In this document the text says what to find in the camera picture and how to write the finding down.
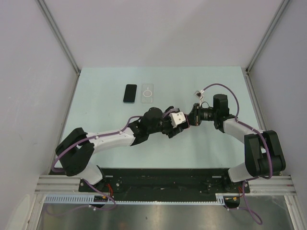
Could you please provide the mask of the clear phone case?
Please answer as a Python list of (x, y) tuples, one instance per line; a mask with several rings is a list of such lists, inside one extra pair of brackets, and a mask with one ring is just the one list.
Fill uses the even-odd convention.
[(154, 101), (154, 85), (151, 83), (145, 83), (141, 87), (141, 103), (152, 104)]

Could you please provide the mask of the black phone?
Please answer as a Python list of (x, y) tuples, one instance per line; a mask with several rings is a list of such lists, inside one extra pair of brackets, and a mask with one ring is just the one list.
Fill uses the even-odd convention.
[(127, 84), (124, 92), (123, 103), (132, 104), (135, 103), (137, 85)]

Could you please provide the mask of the pink cased phone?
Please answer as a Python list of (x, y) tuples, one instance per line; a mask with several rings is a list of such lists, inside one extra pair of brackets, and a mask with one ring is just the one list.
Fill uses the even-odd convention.
[(185, 116), (185, 122), (182, 123), (181, 126), (182, 126), (182, 129), (188, 129), (190, 128), (189, 119), (186, 114), (184, 114), (184, 116)]

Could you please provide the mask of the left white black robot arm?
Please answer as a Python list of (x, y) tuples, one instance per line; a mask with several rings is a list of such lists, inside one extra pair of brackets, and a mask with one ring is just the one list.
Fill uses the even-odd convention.
[(66, 176), (79, 176), (95, 191), (102, 191), (106, 180), (99, 166), (90, 162), (94, 154), (117, 147), (139, 145), (151, 134), (162, 133), (169, 138), (179, 134), (189, 126), (186, 115), (171, 107), (166, 112), (152, 107), (144, 115), (132, 116), (126, 125), (109, 132), (85, 132), (81, 127), (74, 129), (56, 148), (52, 171), (64, 172)]

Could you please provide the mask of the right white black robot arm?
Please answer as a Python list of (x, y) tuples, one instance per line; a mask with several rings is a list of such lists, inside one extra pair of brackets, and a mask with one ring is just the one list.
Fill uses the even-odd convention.
[(254, 178), (270, 179), (273, 174), (284, 171), (286, 162), (278, 134), (273, 130), (258, 130), (230, 114), (225, 94), (213, 97), (213, 106), (204, 108), (195, 103), (187, 115), (189, 124), (199, 126), (202, 121), (212, 121), (215, 129), (228, 134), (244, 144), (244, 162), (228, 169), (221, 180), (226, 192), (233, 192), (241, 181)]

